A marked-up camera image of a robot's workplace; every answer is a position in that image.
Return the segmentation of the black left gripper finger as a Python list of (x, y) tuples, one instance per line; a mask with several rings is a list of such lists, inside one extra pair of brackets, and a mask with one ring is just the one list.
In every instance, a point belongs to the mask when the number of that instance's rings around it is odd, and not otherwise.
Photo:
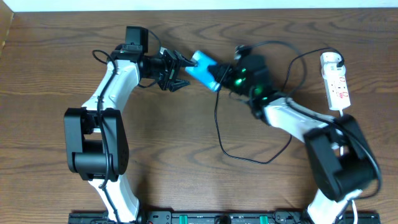
[(179, 90), (183, 87), (189, 86), (189, 85), (190, 85), (190, 82), (188, 80), (176, 79), (176, 80), (169, 81), (168, 89), (169, 89), (169, 91), (177, 91), (177, 90)]
[(174, 54), (177, 58), (177, 64), (179, 65), (179, 67), (196, 67), (197, 66), (196, 61), (187, 59), (179, 51), (174, 50)]

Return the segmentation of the blue screen Galaxy smartphone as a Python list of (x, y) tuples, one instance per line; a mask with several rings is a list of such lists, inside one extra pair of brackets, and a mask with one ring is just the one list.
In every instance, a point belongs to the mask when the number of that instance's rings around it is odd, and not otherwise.
[(197, 50), (193, 54), (192, 60), (196, 63), (196, 65), (194, 67), (186, 67), (185, 71), (193, 78), (204, 84), (209, 90), (218, 92), (221, 85), (208, 71), (208, 67), (217, 65), (217, 62), (200, 50)]

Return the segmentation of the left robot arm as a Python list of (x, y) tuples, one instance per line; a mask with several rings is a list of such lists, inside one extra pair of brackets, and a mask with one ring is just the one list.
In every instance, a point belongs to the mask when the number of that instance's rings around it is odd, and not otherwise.
[(103, 52), (106, 73), (89, 100), (64, 115), (68, 168), (99, 193), (108, 211), (108, 221), (146, 223), (147, 215), (125, 176), (129, 146), (122, 112), (143, 78), (162, 90), (174, 92), (189, 85), (178, 79), (181, 68), (195, 67), (176, 50), (160, 46), (148, 55), (152, 31), (126, 28), (125, 41), (111, 53)]

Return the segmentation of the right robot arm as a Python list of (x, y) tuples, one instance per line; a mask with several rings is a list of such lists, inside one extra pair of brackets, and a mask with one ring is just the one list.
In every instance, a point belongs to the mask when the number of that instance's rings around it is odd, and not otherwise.
[(205, 71), (219, 87), (246, 96), (257, 119), (304, 143), (318, 186), (306, 209), (307, 222), (335, 223), (372, 181), (382, 184), (379, 164), (355, 118), (335, 118), (297, 104), (273, 86), (264, 57), (245, 55), (235, 66), (214, 63)]

